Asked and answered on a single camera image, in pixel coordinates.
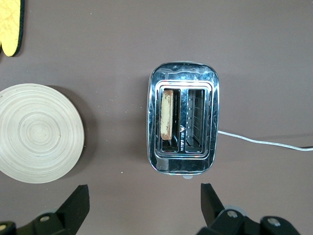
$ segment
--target bamboo plate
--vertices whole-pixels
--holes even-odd
[[[84,147],[84,128],[74,105],[60,92],[19,84],[0,92],[0,170],[26,183],[67,174]]]

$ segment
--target yellow oven mitt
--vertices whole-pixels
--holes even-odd
[[[24,0],[0,0],[0,46],[4,54],[19,52],[23,36]]]

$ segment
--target screw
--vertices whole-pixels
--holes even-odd
[[[277,219],[275,218],[268,218],[268,223],[270,223],[271,225],[275,226],[275,227],[279,227],[280,223]]]
[[[5,230],[5,228],[6,228],[6,224],[1,224],[0,225],[0,231]]]
[[[227,211],[227,214],[229,217],[232,217],[232,218],[237,218],[238,215],[235,211]]]
[[[40,218],[40,222],[46,222],[49,219],[50,219],[50,216],[49,215],[45,215],[45,216]]]

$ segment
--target toaster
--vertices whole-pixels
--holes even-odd
[[[186,178],[214,162],[219,121],[219,79],[205,64],[172,62],[150,76],[147,148],[152,167]]]

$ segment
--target white cable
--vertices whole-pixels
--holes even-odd
[[[226,136],[240,138],[242,140],[253,142],[253,143],[276,145],[276,146],[280,146],[280,147],[284,147],[284,148],[291,148],[291,149],[299,150],[299,151],[313,151],[313,148],[299,148],[299,147],[294,147],[294,146],[283,144],[283,143],[275,143],[275,142],[268,142],[268,141],[256,141],[256,140],[249,139],[247,137],[231,134],[231,133],[224,132],[224,131],[218,131],[218,133],[222,134],[222,135],[226,135]]]

